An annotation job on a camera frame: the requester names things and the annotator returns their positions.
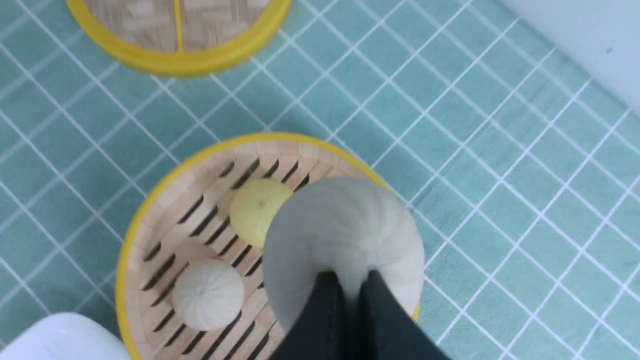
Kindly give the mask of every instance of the pumpkin-shaped bun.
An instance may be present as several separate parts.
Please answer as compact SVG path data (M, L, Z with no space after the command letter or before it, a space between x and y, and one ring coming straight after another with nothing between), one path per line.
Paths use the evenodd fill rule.
M369 180L334 177L296 192L267 233L264 284L280 326L299 317L316 275L334 271L355 307L360 286L377 270L411 316L422 291L424 249L411 214Z
M200 331L232 323L244 301L240 274L222 260L202 259L189 265L175 281L173 307L185 325Z

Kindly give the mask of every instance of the white wall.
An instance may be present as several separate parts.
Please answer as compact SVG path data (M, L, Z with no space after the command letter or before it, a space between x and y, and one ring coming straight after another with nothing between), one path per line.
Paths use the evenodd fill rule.
M640 114L640 0L502 0Z

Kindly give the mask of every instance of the yellow rim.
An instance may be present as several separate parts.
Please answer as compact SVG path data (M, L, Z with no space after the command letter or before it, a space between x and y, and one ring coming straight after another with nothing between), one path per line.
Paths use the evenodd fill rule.
M118 268L116 272L116 287L115 287L115 295L116 295L116 315L118 317L118 327L120 328L120 335L122 337L122 341L124 342L125 347L129 351L132 360L141 360L140 355L138 354L138 350L133 343L133 339L131 338L131 332L129 331L129 324L127 323L127 315L125 311L125 291L124 284L127 276L127 262L129 260L129 254L131 253L131 246L133 244L133 240L138 232L138 227L142 223L145 214L147 213L149 207L156 201L158 196L167 188L170 184L176 180L182 173L186 170L190 169L197 163L203 161L206 158L209 158L216 154L217 152L227 150L231 147L241 145L249 142L259 142L259 141L273 141L273 140L288 140L292 142L303 142L308 143L310 145L314 145L319 147L320 149L324 149L330 151L341 158L347 160L353 166L359 168L363 173L365 173L372 181L376 184L384 187L389 190L388 186L382 180L380 176L378 176L373 170L371 170L367 165L362 163L360 160L356 159L353 155L348 152L330 144L326 143L322 140L318 140L316 138L312 138L305 135L298 134L290 134L290 133L264 133L264 134L254 134L254 135L246 135L240 136L237 138L233 138L211 147L200 151L199 153L193 155L185 162L178 165L175 169L173 169L169 174L166 174L165 177L160 180L160 182L154 187L151 193L147 196L145 201L142 203L140 208L133 217L131 221L131 225L127 230L127 235L124 239L124 244L122 245L122 249L120 251L120 257L118 258ZM415 308L413 312L412 318L414 322L418 320L418 314L420 311L420 303Z
M67 0L71 14L89 37L118 60L146 72L165 76L197 76L233 67L260 51L284 23L292 0L271 0L247 30L224 44L192 53L182 52L181 24L176 22L177 53L144 49L116 37L86 7L84 0ZM178 8L179 0L174 5Z

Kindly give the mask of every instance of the woven bamboo base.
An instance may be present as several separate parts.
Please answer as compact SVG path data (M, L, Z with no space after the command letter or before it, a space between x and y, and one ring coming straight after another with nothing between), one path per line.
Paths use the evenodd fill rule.
M269 0L84 0L92 15L117 37L144 49L176 53L175 1L185 51L201 51L238 36Z
M125 312L141 358L267 359L284 333L262 283L262 251L229 224L231 199L251 179L270 177L297 190L332 176L367 177L328 150L264 140L217 152L166 187L144 214L127 260ZM175 316L171 290L190 261L216 256L243 276L244 305L226 329L198 332Z

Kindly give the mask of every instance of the teal surface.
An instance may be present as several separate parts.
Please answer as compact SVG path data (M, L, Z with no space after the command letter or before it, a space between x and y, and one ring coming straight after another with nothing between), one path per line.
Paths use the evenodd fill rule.
M640 359L640 120L495 0L295 0L237 68L157 78L62 0L0 12L0 344L58 311L117 334L152 187L233 136L354 153L426 247L420 326L454 359Z

